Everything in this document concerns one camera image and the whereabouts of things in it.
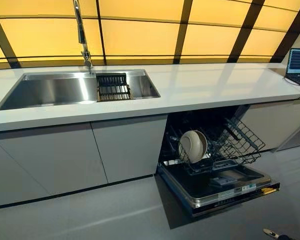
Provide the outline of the black silver robot right hand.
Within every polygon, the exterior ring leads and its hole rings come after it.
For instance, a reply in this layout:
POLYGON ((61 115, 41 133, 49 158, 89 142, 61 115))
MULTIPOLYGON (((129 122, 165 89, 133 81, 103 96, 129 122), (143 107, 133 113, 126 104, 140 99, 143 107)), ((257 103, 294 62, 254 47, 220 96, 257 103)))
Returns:
POLYGON ((291 238, 288 235, 285 234, 277 234, 274 231, 268 229, 268 228, 264 228, 263 232, 270 238, 272 238, 273 240, 291 240, 291 238))

